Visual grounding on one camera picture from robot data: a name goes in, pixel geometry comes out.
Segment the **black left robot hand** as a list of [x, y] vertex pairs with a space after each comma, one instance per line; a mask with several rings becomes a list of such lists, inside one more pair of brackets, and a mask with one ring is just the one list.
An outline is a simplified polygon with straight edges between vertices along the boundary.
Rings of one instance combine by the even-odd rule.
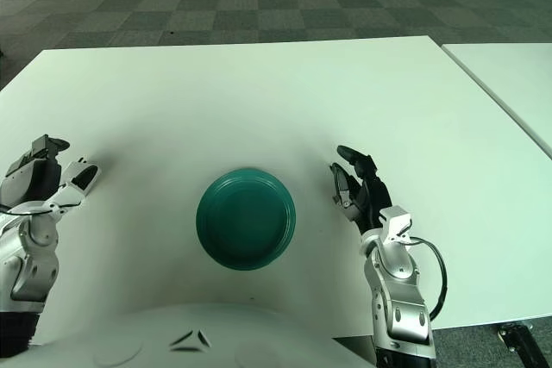
[[13, 209], [27, 202], [45, 202], [70, 186], [86, 195], [101, 170], [83, 158], [62, 170], [57, 156], [69, 147], [69, 142], [47, 134], [34, 140], [1, 181], [1, 207]]

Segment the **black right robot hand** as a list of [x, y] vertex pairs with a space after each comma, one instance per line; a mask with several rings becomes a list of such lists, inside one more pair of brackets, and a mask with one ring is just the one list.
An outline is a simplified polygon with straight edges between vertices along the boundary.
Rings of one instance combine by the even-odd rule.
[[354, 167], [356, 176], [336, 162], [329, 166], [336, 189], [333, 195], [335, 205], [356, 225], [360, 234], [380, 228], [380, 211], [391, 207], [392, 201], [385, 183], [377, 174], [373, 158], [343, 145], [336, 151]]

